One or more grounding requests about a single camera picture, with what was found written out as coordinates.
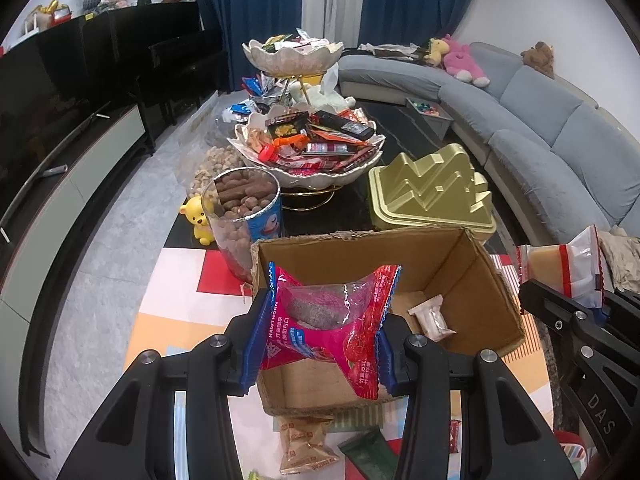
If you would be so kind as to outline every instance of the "brown teddy bear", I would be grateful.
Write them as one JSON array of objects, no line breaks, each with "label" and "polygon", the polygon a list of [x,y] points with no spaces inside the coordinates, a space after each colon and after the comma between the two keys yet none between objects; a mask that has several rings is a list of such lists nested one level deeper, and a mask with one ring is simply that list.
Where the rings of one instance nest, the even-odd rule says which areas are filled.
[{"label": "brown teddy bear", "polygon": [[555,79],[554,76],[554,51],[544,41],[539,41],[536,46],[525,50],[520,54],[525,65],[534,70]]}]

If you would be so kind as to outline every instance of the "plastic container of nuts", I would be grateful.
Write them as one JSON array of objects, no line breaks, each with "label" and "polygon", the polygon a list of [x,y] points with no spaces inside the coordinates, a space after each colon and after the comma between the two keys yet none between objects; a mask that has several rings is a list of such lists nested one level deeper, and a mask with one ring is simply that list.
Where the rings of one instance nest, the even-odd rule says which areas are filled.
[{"label": "plastic container of nuts", "polygon": [[[223,216],[213,211],[213,188],[222,204]],[[261,238],[278,238],[282,232],[282,199],[277,179],[259,168],[225,171],[205,189],[202,209],[229,270],[239,280],[251,283],[251,244]]]}]

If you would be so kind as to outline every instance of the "bag of nuts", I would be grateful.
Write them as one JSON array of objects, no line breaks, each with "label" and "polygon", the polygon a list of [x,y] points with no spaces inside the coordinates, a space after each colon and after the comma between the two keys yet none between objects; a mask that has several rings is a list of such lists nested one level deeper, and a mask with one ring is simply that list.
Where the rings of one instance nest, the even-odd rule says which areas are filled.
[{"label": "bag of nuts", "polygon": [[213,94],[177,132],[180,155],[174,173],[189,198],[202,195],[223,171],[243,165],[238,151],[226,140],[233,136],[234,126],[222,121],[226,106]]}]

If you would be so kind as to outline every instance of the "gray tile floor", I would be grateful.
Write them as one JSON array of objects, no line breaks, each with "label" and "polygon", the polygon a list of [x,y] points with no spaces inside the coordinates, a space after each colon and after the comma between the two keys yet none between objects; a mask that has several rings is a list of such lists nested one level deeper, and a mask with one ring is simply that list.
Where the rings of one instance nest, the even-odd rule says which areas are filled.
[{"label": "gray tile floor", "polygon": [[[186,120],[189,114],[182,117]],[[185,197],[174,177],[178,135],[123,186],[94,234],[70,286],[53,339],[44,398],[51,458],[33,456],[42,480],[56,478],[76,440],[122,374],[129,335],[146,285]]]}]

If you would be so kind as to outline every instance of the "gray sofa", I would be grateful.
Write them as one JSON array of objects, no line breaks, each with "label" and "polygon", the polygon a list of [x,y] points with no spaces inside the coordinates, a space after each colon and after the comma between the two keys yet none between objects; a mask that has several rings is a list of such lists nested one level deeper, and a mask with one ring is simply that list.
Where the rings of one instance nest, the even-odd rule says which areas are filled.
[{"label": "gray sofa", "polygon": [[339,62],[343,95],[438,101],[534,245],[565,243],[589,224],[640,236],[640,144],[571,83],[511,52],[472,43],[484,89],[444,70],[371,56]]}]

